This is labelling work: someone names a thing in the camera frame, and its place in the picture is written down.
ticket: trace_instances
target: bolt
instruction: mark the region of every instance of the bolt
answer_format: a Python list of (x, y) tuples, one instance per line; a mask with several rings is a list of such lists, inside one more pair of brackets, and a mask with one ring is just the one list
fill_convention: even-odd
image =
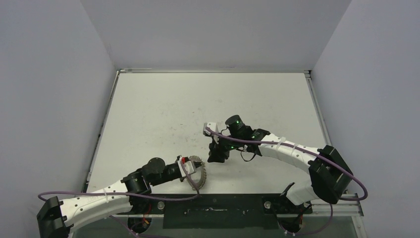
[(265, 203), (264, 203), (264, 207), (265, 207), (266, 209), (270, 209), (270, 207), (271, 207), (271, 202), (270, 202), (270, 201), (265, 202)]
[(165, 203), (164, 202), (158, 202), (157, 203), (157, 208), (159, 209), (159, 210), (162, 210), (163, 208), (165, 207)]

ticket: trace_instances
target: white tabletop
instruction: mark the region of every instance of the white tabletop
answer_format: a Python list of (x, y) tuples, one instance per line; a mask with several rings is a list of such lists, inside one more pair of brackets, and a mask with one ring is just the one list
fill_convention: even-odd
[[(153, 157), (167, 164), (177, 155), (208, 158), (211, 139), (204, 122), (238, 114), (253, 129), (262, 128), (287, 140), (323, 147), (315, 107), (303, 73), (122, 73), (98, 145), (88, 192), (135, 171)], [(244, 153), (246, 159), (251, 154)], [(201, 193), (279, 193), (305, 172), (273, 158), (244, 162), (232, 151), (224, 163), (206, 163)], [(194, 193), (174, 180), (153, 193)]]

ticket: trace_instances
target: metal frame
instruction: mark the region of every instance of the metal frame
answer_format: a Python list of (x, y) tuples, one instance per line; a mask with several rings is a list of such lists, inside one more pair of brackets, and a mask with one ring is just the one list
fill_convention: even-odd
[[(112, 99), (116, 90), (116, 86), (118, 83), (119, 75), (121, 73), (304, 73), (308, 89), (310, 91), (312, 101), (314, 103), (315, 111), (318, 117), (319, 124), (321, 126), (322, 134), (324, 136), (325, 143), (328, 145), (331, 145), (331, 140), (328, 135), (327, 127), (325, 125), (324, 119), (322, 117), (321, 110), (319, 109), (318, 100), (316, 98), (315, 90), (312, 85), (312, 79), (311, 74), (309, 70), (276, 70), (276, 69), (246, 69), (246, 68), (235, 68), (235, 67), (227, 67), (227, 68), (209, 68), (209, 69), (202, 69), (202, 70), (196, 70), (196, 69), (152, 69), (152, 68), (133, 68), (133, 69), (120, 69), (117, 70), (115, 80), (112, 86), (112, 91), (109, 97), (108, 107), (106, 110), (106, 114), (101, 126), (101, 130), (99, 133), (99, 137), (97, 140), (97, 143), (95, 145), (94, 155), (92, 157), (92, 162), (89, 168), (88, 176), (86, 179), (86, 184), (84, 187), (84, 192), (87, 190), (90, 177), (92, 175), (92, 170), (95, 165), (96, 156), (98, 154), (98, 145), (101, 142), (102, 134), (105, 128), (105, 123), (109, 114), (109, 109), (112, 104)], [(344, 194), (345, 197), (357, 197), (357, 194)], [(330, 208), (329, 204), (325, 203), (324, 201), (318, 199), (312, 201), (313, 204), (313, 213), (307, 214), (306, 216), (316, 217), (316, 216), (329, 216)], [(358, 238), (367, 238), (368, 235), (365, 230), (365, 226), (362, 221), (363, 211), (362, 207), (360, 205), (360, 202), (358, 201), (339, 201), (337, 204), (333, 205), (334, 210), (334, 216), (345, 216), (345, 217), (352, 217), (353, 224), (355, 227), (356, 234)], [(136, 215), (116, 215), (117, 217), (143, 217), (143, 214), (136, 214)], [(291, 217), (293, 215), (277, 215), (278, 217)], [(146, 218), (163, 218), (163, 215), (145, 215)]]

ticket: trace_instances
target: white wall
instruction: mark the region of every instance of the white wall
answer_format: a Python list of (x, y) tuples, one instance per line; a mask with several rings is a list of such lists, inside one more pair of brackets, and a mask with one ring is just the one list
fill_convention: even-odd
[(0, 237), (39, 237), (36, 195), (80, 191), (114, 67), (78, 0), (0, 3)]
[(351, 0), (81, 0), (121, 68), (311, 69)]
[(332, 143), (369, 190), (373, 238), (420, 235), (419, 69), (420, 1), (353, 0), (313, 70)]

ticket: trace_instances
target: gear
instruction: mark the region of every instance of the gear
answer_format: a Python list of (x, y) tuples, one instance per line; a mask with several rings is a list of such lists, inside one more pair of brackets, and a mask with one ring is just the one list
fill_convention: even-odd
[[(197, 171), (191, 175), (191, 179), (197, 184), (198, 189), (201, 189), (204, 183), (206, 182), (206, 178), (207, 178), (206, 164), (198, 156), (195, 156), (195, 155), (188, 157), (188, 159), (193, 162), (200, 162), (202, 164), (199, 168), (197, 168)], [(190, 186), (193, 188), (193, 190), (195, 191), (195, 188), (191, 184), (191, 182), (188, 179), (187, 181), (190, 184)]]

